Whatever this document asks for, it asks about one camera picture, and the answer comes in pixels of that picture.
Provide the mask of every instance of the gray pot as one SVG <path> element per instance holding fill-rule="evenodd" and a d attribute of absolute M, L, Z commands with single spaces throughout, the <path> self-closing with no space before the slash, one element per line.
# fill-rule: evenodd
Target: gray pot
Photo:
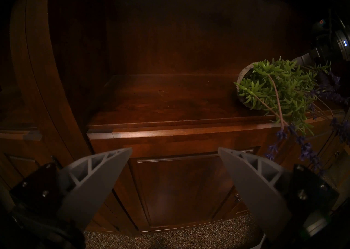
<path fill-rule="evenodd" d="M 239 73 L 238 79 L 237 79 L 237 83 L 240 83 L 241 80 L 242 80 L 245 76 L 250 76 L 250 74 L 251 74 L 252 71 L 253 71 L 253 68 L 254 68 L 254 66 L 253 66 L 252 63 L 251 63 L 250 65 L 248 65 L 247 67 L 245 67 L 245 68 Z M 238 94 L 238 92 L 239 92 L 239 87 L 238 87 L 238 85 L 236 85 L 236 88 L 237 88 L 237 94 Z M 239 95 L 238 95 L 238 100 L 239 100 L 240 102 L 244 103 L 246 99 L 245 99 L 244 96 L 239 96 Z M 246 104 L 243 104 L 243 105 L 247 106 L 247 107 L 250 108 L 250 109 L 251 109 L 252 106 L 253 106 L 252 103 L 246 103 Z"/>

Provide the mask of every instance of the green plant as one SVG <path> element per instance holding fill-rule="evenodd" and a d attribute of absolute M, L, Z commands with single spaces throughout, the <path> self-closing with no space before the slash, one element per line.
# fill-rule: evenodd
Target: green plant
<path fill-rule="evenodd" d="M 313 106 L 313 102 L 318 99 L 313 90 L 319 86 L 315 77 L 319 71 L 328 74 L 330 66 L 301 67 L 296 62 L 281 58 L 253 65 L 252 73 L 247 73 L 249 76 L 244 77 L 239 84 L 235 82 L 239 87 L 238 95 L 246 98 L 244 103 L 251 109 L 264 110 L 266 114 L 275 112 L 277 123 L 281 121 L 279 116 L 282 114 L 287 125 L 293 123 L 296 130 L 312 134 L 313 126 L 304 122 L 306 113 L 316 111 L 322 116 L 322 112 Z"/>

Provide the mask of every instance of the wooden shelf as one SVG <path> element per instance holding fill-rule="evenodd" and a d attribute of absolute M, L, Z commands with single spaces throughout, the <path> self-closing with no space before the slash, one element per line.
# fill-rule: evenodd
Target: wooden shelf
<path fill-rule="evenodd" d="M 16 85 L 0 92 L 0 129 L 37 129 Z"/>
<path fill-rule="evenodd" d="M 113 76 L 90 115 L 89 129 L 268 122 L 237 99 L 234 74 Z"/>

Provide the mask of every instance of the carpet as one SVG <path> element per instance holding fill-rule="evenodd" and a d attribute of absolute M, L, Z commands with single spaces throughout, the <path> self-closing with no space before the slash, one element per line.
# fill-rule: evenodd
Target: carpet
<path fill-rule="evenodd" d="M 84 234 L 87 249 L 245 249 L 259 244 L 263 236 L 251 214 L 210 225 L 139 237 L 89 231 Z"/>

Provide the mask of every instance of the screw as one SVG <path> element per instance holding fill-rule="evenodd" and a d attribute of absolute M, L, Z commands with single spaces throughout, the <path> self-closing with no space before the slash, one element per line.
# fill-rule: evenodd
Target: screw
<path fill-rule="evenodd" d="M 298 197 L 301 200 L 306 200 L 307 199 L 307 194 L 305 193 L 305 190 L 299 190 L 298 191 Z"/>
<path fill-rule="evenodd" d="M 299 171 L 304 171 L 304 168 L 303 168 L 301 165 L 298 165 L 296 168 L 297 168 Z"/>
<path fill-rule="evenodd" d="M 322 184 L 322 185 L 320 186 L 320 188 L 323 189 L 323 190 L 327 190 L 327 189 L 328 189 L 327 186 L 326 186 L 326 184 Z"/>

